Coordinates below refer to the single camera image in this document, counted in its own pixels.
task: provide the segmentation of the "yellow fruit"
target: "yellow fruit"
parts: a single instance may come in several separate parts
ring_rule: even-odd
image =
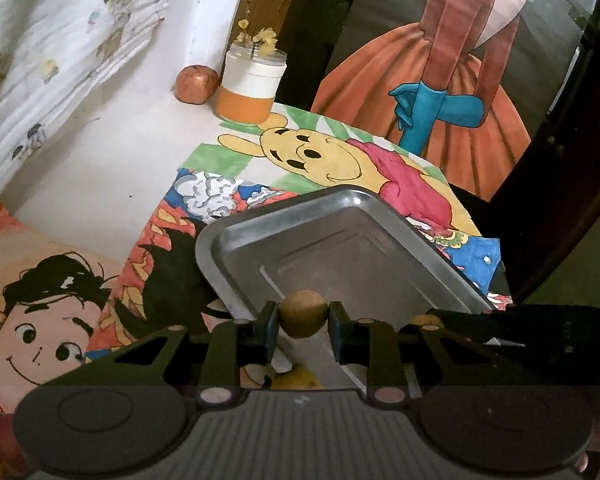
[[[439,326],[440,328],[445,327],[445,324],[442,323],[441,319],[433,314],[419,314],[411,320],[410,324],[418,326],[433,325]]]
[[[293,365],[290,372],[278,374],[271,381],[272,390],[321,390],[318,378],[302,365]]]
[[[314,290],[298,290],[289,294],[280,305],[278,323],[289,337],[310,337],[326,323],[329,305]]]

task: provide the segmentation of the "jar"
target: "jar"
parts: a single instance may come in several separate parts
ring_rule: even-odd
[[[216,113],[234,123],[262,124],[269,118],[285,70],[284,52],[277,50],[267,55],[257,48],[253,51],[232,44],[226,53]]]

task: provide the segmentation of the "cartoon mouth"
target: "cartoon mouth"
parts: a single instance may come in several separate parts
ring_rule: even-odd
[[[32,381],[31,379],[29,379],[27,376],[23,375],[20,370],[18,370],[14,365],[13,362],[11,361],[11,359],[13,359],[12,357],[7,358],[7,361],[9,362],[9,364],[11,365],[11,368],[13,368],[13,371],[15,371],[20,377],[22,377],[25,381],[31,383],[31,384],[35,384],[36,386],[40,386],[39,383],[37,383],[36,381]]]
[[[331,139],[324,139],[324,141],[327,142],[328,144],[332,144],[333,146],[336,146],[336,147],[340,148],[343,152],[347,153],[347,155],[349,155],[353,159],[353,161],[356,163],[356,165],[358,166],[358,174],[356,176],[354,176],[354,177],[351,177],[351,178],[335,178],[335,177],[327,174],[327,178],[329,180],[336,180],[338,182],[346,182],[348,180],[357,180],[357,179],[359,179],[362,176],[362,168],[360,167],[360,163],[358,162],[358,160],[353,155],[351,155],[351,153],[349,153],[348,150],[345,150],[342,146],[338,146],[336,143],[331,142]]]

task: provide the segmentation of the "metal tray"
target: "metal tray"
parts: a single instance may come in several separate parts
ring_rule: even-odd
[[[352,319],[381,319],[396,330],[430,308],[476,314],[491,308],[405,218],[357,186],[335,186],[218,219],[200,233],[196,259],[237,318],[253,319],[266,301],[305,288],[341,301]],[[301,341],[281,334],[284,354],[311,363],[325,386],[324,380],[329,387],[352,386],[350,370],[343,374],[337,366],[338,374],[320,357],[330,354],[333,361],[326,327]],[[273,365],[284,367],[280,361]]]

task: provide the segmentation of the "winnie the pooh drawing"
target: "winnie the pooh drawing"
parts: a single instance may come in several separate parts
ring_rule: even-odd
[[[378,193],[398,213],[435,230],[455,229],[480,236],[451,188],[407,156],[372,142],[340,140],[313,130],[287,128],[271,114],[259,125],[260,143],[225,134],[218,142],[234,152],[265,156],[276,166],[325,187],[354,184]]]

